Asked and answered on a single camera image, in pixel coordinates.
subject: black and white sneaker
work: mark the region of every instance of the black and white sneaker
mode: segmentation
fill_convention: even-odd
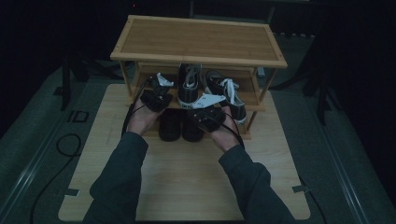
[[[202,66],[181,63],[178,69],[177,99],[182,108],[191,109],[198,100],[198,82]]]
[[[224,95],[225,100],[219,102],[221,106],[229,106],[233,119],[236,119],[238,124],[245,123],[247,111],[245,103],[239,98],[238,92],[235,89],[239,85],[234,83],[231,78],[224,77],[220,72],[215,70],[208,71],[204,77],[201,77],[205,92],[214,95]]]

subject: wooden shoe rack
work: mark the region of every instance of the wooden shoe rack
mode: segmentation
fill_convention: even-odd
[[[169,91],[174,96],[169,107],[181,109],[177,102],[180,63],[200,63],[203,74],[212,69],[232,78],[239,84],[238,94],[246,104],[247,121],[239,127],[244,139],[251,138],[249,130],[256,114],[265,110],[263,98],[276,69],[287,67],[267,24],[146,16],[128,17],[110,58],[120,61],[128,104],[147,78],[160,72],[175,82]],[[135,62],[132,83],[125,66],[128,61]],[[262,89],[256,78],[258,67],[274,68]],[[147,135],[158,135],[158,126]]]

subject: black cable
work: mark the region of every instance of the black cable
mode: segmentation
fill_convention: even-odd
[[[78,140],[78,147],[76,148],[75,152],[73,154],[67,154],[61,151],[59,144],[60,142],[65,139],[66,137],[69,136],[74,136],[77,138]],[[43,195],[43,193],[46,191],[46,189],[50,186],[50,184],[52,183],[53,180],[55,180],[56,177],[58,177],[58,175],[70,164],[70,162],[75,158],[81,155],[81,153],[78,153],[79,149],[81,148],[81,138],[75,134],[75,133],[69,133],[66,134],[64,136],[62,136],[61,138],[58,139],[58,141],[56,142],[56,149],[58,150],[59,153],[61,153],[62,155],[69,157],[70,159],[67,161],[67,163],[61,168],[61,170],[58,171],[58,173],[56,173],[56,175],[54,175],[52,177],[52,179],[46,184],[46,186],[44,186],[44,188],[38,193],[37,197],[35,198],[35,202],[33,203],[33,206],[30,210],[30,223],[33,224],[34,223],[34,219],[35,219],[35,207],[37,206],[38,201],[40,200],[41,196]]]
[[[302,183],[304,186],[306,186],[304,180],[303,180],[299,175],[298,175],[298,177],[299,177],[301,183]],[[304,193],[309,193],[309,195],[311,196],[311,198],[312,198],[312,200],[314,201],[315,205],[317,206],[317,208],[318,208],[318,210],[319,210],[319,212],[320,212],[320,215],[322,216],[323,223],[324,223],[324,224],[327,224],[327,220],[326,220],[326,217],[324,216],[324,212],[323,212],[323,210],[321,209],[321,207],[320,207],[320,205],[319,205],[317,199],[315,198],[314,194],[312,193],[311,189],[308,190],[308,191],[305,191]]]

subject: shoe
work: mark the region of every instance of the shoe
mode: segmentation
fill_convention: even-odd
[[[177,99],[182,108],[190,109],[198,100],[198,82],[202,66],[181,63],[178,69]]]
[[[181,136],[189,142],[199,142],[204,137],[204,131],[198,128],[194,121],[187,116],[187,111],[183,115],[183,128]]]
[[[181,136],[180,110],[166,108],[160,115],[160,138],[165,142],[176,141]]]
[[[238,92],[235,89],[239,85],[234,83],[232,79],[224,77],[220,72],[215,70],[208,71],[204,77],[201,78],[205,88],[205,92],[214,95],[224,95],[225,100],[219,102],[221,106],[229,106],[231,115],[238,124],[245,123],[247,111],[245,103],[239,98]]]

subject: wooden board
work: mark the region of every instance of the wooden board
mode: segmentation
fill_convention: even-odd
[[[286,68],[268,24],[129,16],[113,60]]]
[[[125,85],[108,86],[90,135],[71,180],[78,196],[65,196],[59,211],[64,221],[81,221],[92,197],[89,189],[120,141],[120,131],[128,96]],[[267,110],[258,113],[246,140],[248,154],[263,163],[272,175],[271,185],[297,219],[307,219],[310,211],[302,192],[292,187],[300,181],[283,133],[276,108],[268,92]],[[142,190],[137,220],[240,220],[233,189],[218,159],[222,152],[210,139],[190,143],[182,138],[163,142],[145,136],[149,144],[142,168]]]

